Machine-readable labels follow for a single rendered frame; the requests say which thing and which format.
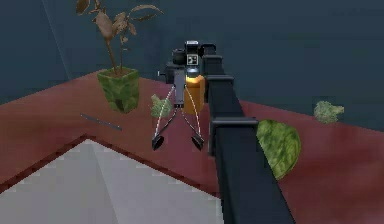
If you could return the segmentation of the brown house plant green pot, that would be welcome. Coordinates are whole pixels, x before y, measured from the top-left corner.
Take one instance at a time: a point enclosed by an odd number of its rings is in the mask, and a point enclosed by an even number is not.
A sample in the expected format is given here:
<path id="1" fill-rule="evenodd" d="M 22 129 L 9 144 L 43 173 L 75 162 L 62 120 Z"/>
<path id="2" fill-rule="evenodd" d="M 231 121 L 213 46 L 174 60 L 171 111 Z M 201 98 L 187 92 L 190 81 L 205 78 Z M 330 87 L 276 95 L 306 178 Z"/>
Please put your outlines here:
<path id="1" fill-rule="evenodd" d="M 162 14 L 163 11 L 152 4 L 141 4 L 129 11 L 119 12 L 111 19 L 102 0 L 76 0 L 76 14 L 94 14 L 92 22 L 100 32 L 112 67 L 97 74 L 109 107 L 116 112 L 127 114 L 138 107 L 139 71 L 123 65 L 123 53 L 128 35 L 136 35 L 134 22 L 142 22 Z"/>

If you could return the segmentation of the pale green broccoli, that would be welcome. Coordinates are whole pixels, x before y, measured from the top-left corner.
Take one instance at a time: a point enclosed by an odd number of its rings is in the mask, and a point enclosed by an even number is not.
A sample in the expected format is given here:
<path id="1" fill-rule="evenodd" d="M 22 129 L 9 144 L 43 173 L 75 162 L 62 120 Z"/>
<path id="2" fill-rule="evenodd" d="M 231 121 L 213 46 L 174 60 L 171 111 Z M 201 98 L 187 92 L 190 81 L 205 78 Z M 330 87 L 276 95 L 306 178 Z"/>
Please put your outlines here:
<path id="1" fill-rule="evenodd" d="M 168 99 L 160 99 L 156 94 L 151 96 L 152 106 L 150 109 L 151 116 L 155 118 L 168 117 L 173 105 Z"/>
<path id="2" fill-rule="evenodd" d="M 338 115 L 343 113 L 343 106 L 333 105 L 328 101 L 319 101 L 314 108 L 314 117 L 323 124 L 337 122 Z"/>

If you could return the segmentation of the grey thin rod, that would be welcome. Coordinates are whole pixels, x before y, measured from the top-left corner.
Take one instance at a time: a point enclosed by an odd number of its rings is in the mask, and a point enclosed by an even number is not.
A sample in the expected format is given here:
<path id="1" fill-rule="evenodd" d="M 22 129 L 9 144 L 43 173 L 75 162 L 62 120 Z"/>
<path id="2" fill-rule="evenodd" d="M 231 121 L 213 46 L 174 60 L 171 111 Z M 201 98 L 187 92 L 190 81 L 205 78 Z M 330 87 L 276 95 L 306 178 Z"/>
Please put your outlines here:
<path id="1" fill-rule="evenodd" d="M 85 119 L 87 119 L 87 120 L 93 121 L 93 122 L 101 124 L 101 125 L 108 126 L 110 128 L 113 128 L 113 129 L 116 129 L 116 130 L 119 130 L 119 131 L 123 130 L 122 127 L 119 126 L 119 125 L 115 125 L 115 124 L 112 124 L 111 122 L 100 120 L 98 118 L 92 117 L 92 116 L 84 114 L 84 113 L 80 113 L 80 116 L 85 118 Z"/>

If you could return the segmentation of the green mottled round bowl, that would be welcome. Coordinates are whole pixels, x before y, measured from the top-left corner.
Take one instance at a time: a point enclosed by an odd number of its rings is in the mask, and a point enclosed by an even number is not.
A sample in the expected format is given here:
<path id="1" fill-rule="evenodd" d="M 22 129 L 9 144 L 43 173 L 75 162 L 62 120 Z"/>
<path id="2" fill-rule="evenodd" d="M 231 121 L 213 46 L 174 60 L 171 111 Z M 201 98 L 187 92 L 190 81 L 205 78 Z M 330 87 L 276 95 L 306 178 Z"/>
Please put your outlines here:
<path id="1" fill-rule="evenodd" d="M 301 152 L 298 131 L 285 123 L 267 119 L 259 122 L 256 136 L 275 179 L 281 180 L 298 162 Z"/>

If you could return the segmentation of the orange bottle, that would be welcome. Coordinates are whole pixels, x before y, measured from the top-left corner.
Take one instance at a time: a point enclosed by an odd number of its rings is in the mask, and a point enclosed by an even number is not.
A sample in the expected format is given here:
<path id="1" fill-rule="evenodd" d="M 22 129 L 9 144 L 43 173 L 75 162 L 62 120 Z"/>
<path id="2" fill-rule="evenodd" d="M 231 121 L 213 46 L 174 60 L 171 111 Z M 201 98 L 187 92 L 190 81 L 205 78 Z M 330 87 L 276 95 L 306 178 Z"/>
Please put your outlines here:
<path id="1" fill-rule="evenodd" d="M 184 89 L 184 111 L 194 115 L 204 106 L 205 79 L 202 75 L 195 78 L 186 77 Z"/>

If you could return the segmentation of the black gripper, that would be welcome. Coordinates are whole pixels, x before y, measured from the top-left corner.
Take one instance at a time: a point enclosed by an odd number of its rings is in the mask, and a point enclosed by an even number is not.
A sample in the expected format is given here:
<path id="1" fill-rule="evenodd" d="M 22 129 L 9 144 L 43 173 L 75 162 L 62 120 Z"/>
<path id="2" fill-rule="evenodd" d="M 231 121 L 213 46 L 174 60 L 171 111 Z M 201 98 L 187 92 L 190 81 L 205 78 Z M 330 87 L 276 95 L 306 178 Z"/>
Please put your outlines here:
<path id="1" fill-rule="evenodd" d="M 165 77 L 165 83 L 171 84 L 172 87 L 170 88 L 169 92 L 167 93 L 166 97 L 164 99 L 168 99 L 170 101 L 170 98 L 172 94 L 174 94 L 174 107 L 175 108 L 183 108 L 184 107 L 184 90 L 187 92 L 187 95 L 192 103 L 193 111 L 195 115 L 195 120 L 197 126 L 194 127 L 187 117 L 182 115 L 184 118 L 184 121 L 188 124 L 188 126 L 192 129 L 194 132 L 194 135 L 191 137 L 192 143 L 195 145 L 195 147 L 201 151 L 204 146 L 204 139 L 201 135 L 201 127 L 200 127 L 200 119 L 199 115 L 196 110 L 196 105 L 193 100 L 193 97 L 187 87 L 185 87 L 186 83 L 186 75 L 185 75 L 185 66 L 186 66 L 186 54 L 184 49 L 174 49 L 172 51 L 172 60 L 166 63 L 165 69 L 163 72 L 158 72 L 159 76 Z M 170 122 L 173 120 L 175 115 L 172 115 L 169 120 L 162 125 L 162 120 L 164 118 L 155 118 L 155 129 L 154 134 L 151 140 L 151 147 L 153 151 L 158 150 L 163 142 L 164 137 L 162 136 L 162 133 L 167 129 Z"/>

